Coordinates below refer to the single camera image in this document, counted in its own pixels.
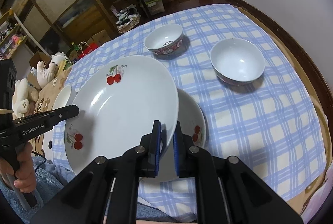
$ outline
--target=table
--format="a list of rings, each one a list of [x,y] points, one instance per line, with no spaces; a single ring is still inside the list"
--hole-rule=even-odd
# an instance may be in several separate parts
[[[139,26],[78,61],[66,80],[79,90],[108,62],[119,57],[154,55],[144,48],[147,35],[164,24],[183,26],[186,50],[179,56],[156,57],[177,87],[199,103],[207,120],[205,145],[212,155],[237,155],[284,200],[302,192],[323,171],[324,144],[317,114],[303,83],[263,29],[227,4],[180,11]],[[263,76],[244,87],[219,81],[209,51],[219,40],[239,37],[263,53]],[[55,127],[53,158],[69,167],[64,149],[64,123]],[[194,179],[139,185],[139,198],[179,221],[195,219]]]

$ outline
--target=screw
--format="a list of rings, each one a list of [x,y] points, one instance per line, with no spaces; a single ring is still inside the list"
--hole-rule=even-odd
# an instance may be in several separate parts
[[[197,153],[197,152],[199,152],[199,147],[198,147],[198,146],[191,146],[191,147],[189,148],[189,151],[190,151],[191,153]]]
[[[105,156],[98,156],[95,158],[95,162],[97,164],[103,164],[106,161],[106,157]]]
[[[229,160],[229,162],[232,163],[232,164],[237,164],[238,161],[239,161],[238,157],[237,157],[237,156],[234,156],[234,155],[229,156],[229,157],[228,157],[228,160]]]
[[[145,148],[143,146],[137,146],[134,148],[134,150],[137,153],[143,153],[145,151]]]

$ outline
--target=cherry print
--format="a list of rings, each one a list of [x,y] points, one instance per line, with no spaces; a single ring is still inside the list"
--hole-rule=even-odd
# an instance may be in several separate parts
[[[121,79],[122,79],[122,77],[121,77],[120,74],[115,74],[115,75],[114,75],[114,81],[115,81],[116,83],[119,83]]]
[[[114,77],[109,76],[109,77],[106,79],[106,81],[107,81],[107,83],[108,83],[109,85],[112,85],[112,84],[114,83]]]
[[[196,142],[198,140],[198,134],[193,134],[192,140]]]
[[[83,139],[83,136],[80,133],[75,134],[74,139],[76,141],[81,141]]]
[[[194,128],[194,133],[199,134],[200,132],[200,126],[196,125]]]
[[[77,150],[80,150],[80,149],[82,149],[82,143],[80,142],[80,141],[76,141],[75,143],[74,143],[74,148],[75,149],[77,149]]]

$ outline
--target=wooden floor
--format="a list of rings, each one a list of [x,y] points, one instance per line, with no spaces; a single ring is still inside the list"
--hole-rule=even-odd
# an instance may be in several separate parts
[[[153,16],[153,19],[163,17],[178,11],[191,9],[203,5],[219,4],[219,3],[230,3],[228,0],[177,0],[164,4],[164,13],[160,13]]]

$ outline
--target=finger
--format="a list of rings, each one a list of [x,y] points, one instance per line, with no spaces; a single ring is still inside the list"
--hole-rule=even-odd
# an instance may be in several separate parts
[[[20,191],[21,191],[22,193],[31,193],[32,191],[35,190],[35,188],[36,188],[36,187],[34,187],[34,186],[28,186],[28,187],[26,187],[26,188],[20,189]]]
[[[20,152],[19,155],[17,156],[17,161],[21,162],[30,159],[31,152],[32,152],[32,145],[30,142],[27,142],[22,152]]]
[[[21,166],[15,175],[17,179],[26,179],[32,171],[34,171],[34,162],[30,157],[29,160],[21,162]]]
[[[14,175],[12,166],[3,158],[0,158],[0,172]]]
[[[36,176],[35,176],[34,172],[29,174],[28,178],[26,178],[26,179],[17,179],[14,181],[14,186],[19,189],[32,188],[32,190],[34,190],[36,188],[36,184],[37,184]]]

